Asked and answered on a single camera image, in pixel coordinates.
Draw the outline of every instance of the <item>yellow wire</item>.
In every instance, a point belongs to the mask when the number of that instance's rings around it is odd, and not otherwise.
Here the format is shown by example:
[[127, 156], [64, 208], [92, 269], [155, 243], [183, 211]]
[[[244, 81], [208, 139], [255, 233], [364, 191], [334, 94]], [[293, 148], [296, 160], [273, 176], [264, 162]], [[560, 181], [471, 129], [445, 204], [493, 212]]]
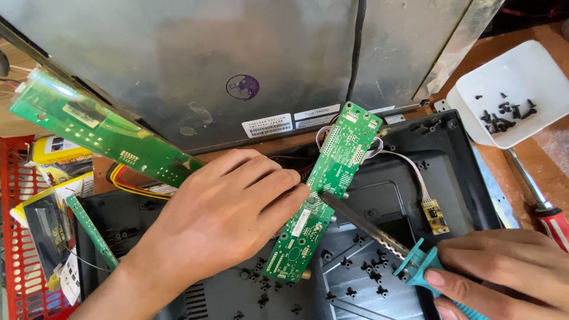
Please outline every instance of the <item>yellow wire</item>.
[[157, 192], [152, 192], [152, 191], [139, 191], [139, 190], [133, 190], [132, 188], [130, 188], [129, 186], [125, 186], [124, 184], [121, 184], [119, 182], [116, 181], [117, 178], [117, 174], [118, 172], [124, 167], [124, 165], [122, 164], [118, 164], [117, 167], [113, 170], [113, 172], [111, 172], [110, 174], [110, 180], [113, 182], [113, 184], [121, 189], [124, 190], [126, 192], [130, 192], [133, 194], [139, 194], [139, 195], [145, 195], [145, 196], [150, 196], [152, 198], [157, 198], [157, 199], [164, 199], [164, 200], [169, 200], [172, 196], [169, 195], [163, 195], [163, 194], [159, 194]]

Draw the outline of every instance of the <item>fingernail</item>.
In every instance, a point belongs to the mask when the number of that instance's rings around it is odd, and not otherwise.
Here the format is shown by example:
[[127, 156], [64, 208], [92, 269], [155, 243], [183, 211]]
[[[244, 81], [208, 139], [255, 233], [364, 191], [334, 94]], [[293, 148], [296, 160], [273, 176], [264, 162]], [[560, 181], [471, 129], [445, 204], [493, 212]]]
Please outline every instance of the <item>fingernail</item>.
[[443, 286], [444, 285], [444, 278], [443, 275], [433, 269], [429, 269], [425, 272], [425, 280], [430, 285], [433, 286]]
[[458, 320], [456, 314], [451, 310], [443, 306], [435, 305], [436, 311], [439, 312], [440, 318], [442, 320]]

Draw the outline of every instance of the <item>teal soldering iron handle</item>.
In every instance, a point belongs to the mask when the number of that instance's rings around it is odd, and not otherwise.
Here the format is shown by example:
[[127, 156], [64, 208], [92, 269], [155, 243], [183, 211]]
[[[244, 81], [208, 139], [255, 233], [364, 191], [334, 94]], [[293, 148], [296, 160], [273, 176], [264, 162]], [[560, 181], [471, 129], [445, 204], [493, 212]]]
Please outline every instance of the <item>teal soldering iron handle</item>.
[[[411, 273], [411, 278], [407, 280], [407, 285], [418, 285], [425, 287], [433, 293], [435, 297], [441, 295], [440, 291], [436, 290], [432, 286], [430, 286], [427, 281], [424, 279], [424, 273], [427, 269], [439, 269], [445, 270], [445, 268], [440, 264], [439, 258], [437, 256], [436, 247], [429, 250], [429, 252], [424, 253], [419, 249], [420, 245], [423, 243], [423, 238], [421, 238], [417, 244], [411, 249], [403, 263], [395, 270], [393, 275], [398, 275], [403, 269], [406, 269]], [[412, 262], [417, 265], [419, 268], [411, 268], [409, 267], [409, 263]], [[463, 305], [462, 303], [453, 301], [455, 305], [466, 315], [466, 317], [470, 320], [488, 320], [486, 316], [479, 313], [478, 311]]]

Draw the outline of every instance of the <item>white plastic container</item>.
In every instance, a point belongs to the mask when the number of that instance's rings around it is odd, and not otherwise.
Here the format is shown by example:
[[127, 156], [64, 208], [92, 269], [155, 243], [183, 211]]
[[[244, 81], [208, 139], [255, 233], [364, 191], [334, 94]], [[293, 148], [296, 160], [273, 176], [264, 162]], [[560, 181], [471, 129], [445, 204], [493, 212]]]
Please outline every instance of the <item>white plastic container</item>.
[[[538, 113], [525, 120], [513, 119], [513, 113], [498, 112], [498, 106], [508, 101], [510, 105], [519, 104], [524, 115], [530, 108], [528, 99], [537, 105]], [[474, 141], [507, 149], [569, 114], [569, 80], [547, 50], [531, 40], [462, 76], [448, 93], [447, 104], [459, 111]], [[516, 121], [516, 126], [490, 135], [487, 123], [480, 120], [484, 110]]]

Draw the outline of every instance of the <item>yellow circuit board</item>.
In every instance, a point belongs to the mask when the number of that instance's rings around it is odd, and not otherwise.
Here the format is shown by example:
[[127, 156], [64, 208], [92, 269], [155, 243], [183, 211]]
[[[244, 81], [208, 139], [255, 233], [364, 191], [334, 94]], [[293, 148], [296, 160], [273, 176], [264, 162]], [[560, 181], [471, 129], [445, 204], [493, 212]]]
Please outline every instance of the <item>yellow circuit board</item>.
[[441, 235], [450, 231], [447, 222], [444, 220], [443, 213], [440, 211], [439, 204], [435, 199], [429, 202], [422, 202], [421, 207], [423, 207], [423, 211], [427, 216], [427, 221], [434, 235]]

